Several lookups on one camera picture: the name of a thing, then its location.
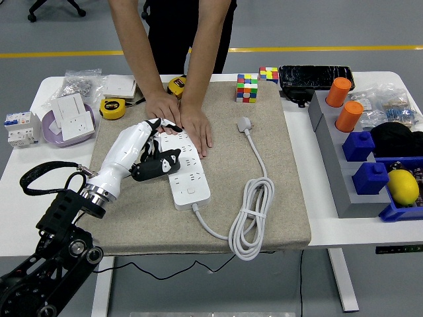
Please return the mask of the person's right hand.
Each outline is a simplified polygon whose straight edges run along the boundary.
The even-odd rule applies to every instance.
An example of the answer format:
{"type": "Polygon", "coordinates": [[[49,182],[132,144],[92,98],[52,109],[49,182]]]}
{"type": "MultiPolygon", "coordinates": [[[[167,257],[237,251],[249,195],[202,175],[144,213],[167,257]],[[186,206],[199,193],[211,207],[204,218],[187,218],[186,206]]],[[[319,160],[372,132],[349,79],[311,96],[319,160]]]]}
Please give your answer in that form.
{"type": "Polygon", "coordinates": [[[182,128],[178,100],[174,96],[158,90],[146,94],[145,99],[145,111],[149,119],[166,119],[182,128]]]}

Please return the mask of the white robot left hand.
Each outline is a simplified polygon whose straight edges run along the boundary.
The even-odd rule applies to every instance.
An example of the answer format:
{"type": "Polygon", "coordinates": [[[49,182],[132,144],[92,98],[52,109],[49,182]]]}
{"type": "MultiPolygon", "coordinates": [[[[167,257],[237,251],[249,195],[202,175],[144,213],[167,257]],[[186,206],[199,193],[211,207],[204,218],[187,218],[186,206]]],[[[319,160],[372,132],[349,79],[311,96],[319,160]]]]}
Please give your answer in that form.
{"type": "Polygon", "coordinates": [[[124,129],[109,150],[99,172],[87,181],[82,196],[102,205],[117,200],[121,181],[128,176],[142,182],[178,171],[181,150],[161,150],[159,127],[182,131],[171,121],[161,118],[124,129]]]}

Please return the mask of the person's left hand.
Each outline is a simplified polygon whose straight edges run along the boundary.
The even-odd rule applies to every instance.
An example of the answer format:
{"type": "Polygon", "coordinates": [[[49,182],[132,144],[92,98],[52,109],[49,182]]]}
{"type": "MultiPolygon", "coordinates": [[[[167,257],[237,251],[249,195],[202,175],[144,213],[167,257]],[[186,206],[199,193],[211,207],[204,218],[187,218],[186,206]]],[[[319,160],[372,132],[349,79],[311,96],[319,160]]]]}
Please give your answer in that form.
{"type": "Polygon", "coordinates": [[[211,124],[202,111],[202,105],[182,100],[179,112],[181,126],[193,142],[199,157],[207,157],[208,149],[213,146],[213,139],[211,124]]]}

